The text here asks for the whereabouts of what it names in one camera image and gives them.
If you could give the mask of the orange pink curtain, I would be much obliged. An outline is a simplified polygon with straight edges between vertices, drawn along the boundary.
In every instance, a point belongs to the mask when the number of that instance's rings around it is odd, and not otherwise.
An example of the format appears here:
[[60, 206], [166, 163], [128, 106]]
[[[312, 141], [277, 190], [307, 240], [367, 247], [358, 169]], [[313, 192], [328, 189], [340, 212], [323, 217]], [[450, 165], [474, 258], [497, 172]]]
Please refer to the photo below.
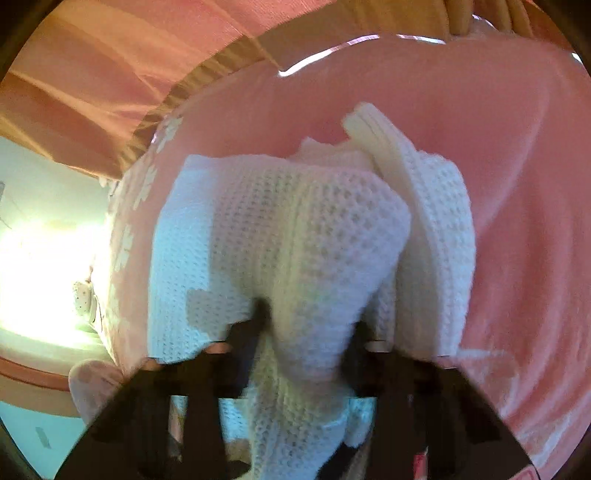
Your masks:
[[568, 46], [537, 1], [5, 1], [1, 134], [49, 160], [117, 178], [195, 90], [269, 61], [370, 34], [448, 40], [473, 17]]

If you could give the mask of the white red black knit sweater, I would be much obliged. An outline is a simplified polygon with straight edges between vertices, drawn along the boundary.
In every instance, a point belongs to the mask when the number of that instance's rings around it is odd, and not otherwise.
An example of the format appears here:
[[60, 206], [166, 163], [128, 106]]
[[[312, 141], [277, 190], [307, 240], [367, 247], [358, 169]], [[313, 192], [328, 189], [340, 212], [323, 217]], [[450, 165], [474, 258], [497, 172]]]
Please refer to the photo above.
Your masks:
[[313, 479], [339, 445], [358, 447], [375, 404], [339, 381], [362, 314], [411, 356], [453, 356], [476, 265], [457, 166], [418, 150], [375, 106], [339, 145], [305, 139], [290, 159], [187, 157], [155, 228], [147, 351], [192, 357], [271, 308], [245, 395], [221, 404], [233, 458], [252, 479]]

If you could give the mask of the white polka dot item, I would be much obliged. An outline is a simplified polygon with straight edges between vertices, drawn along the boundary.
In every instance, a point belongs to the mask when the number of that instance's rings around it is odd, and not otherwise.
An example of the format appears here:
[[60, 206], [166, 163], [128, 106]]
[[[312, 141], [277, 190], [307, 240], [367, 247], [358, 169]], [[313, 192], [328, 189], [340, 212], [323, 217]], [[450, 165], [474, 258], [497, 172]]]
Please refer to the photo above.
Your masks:
[[92, 283], [92, 274], [93, 267], [90, 266], [86, 279], [73, 284], [73, 294], [76, 313], [94, 329], [96, 320], [99, 317], [99, 307]]

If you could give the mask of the pink white patterned blanket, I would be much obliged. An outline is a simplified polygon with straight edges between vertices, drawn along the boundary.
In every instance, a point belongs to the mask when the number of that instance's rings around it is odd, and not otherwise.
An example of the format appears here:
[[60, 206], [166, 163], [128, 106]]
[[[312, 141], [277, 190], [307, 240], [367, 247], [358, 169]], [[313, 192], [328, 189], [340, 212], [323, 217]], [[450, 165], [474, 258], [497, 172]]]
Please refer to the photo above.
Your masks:
[[420, 151], [459, 169], [476, 265], [459, 368], [550, 479], [590, 424], [590, 79], [551, 44], [494, 35], [382, 37], [294, 74], [259, 62], [192, 94], [157, 128], [110, 203], [111, 268], [97, 318], [110, 362], [73, 367], [93, 420], [149, 361], [148, 286], [160, 212], [191, 155], [290, 159], [339, 145], [356, 107], [381, 111]]

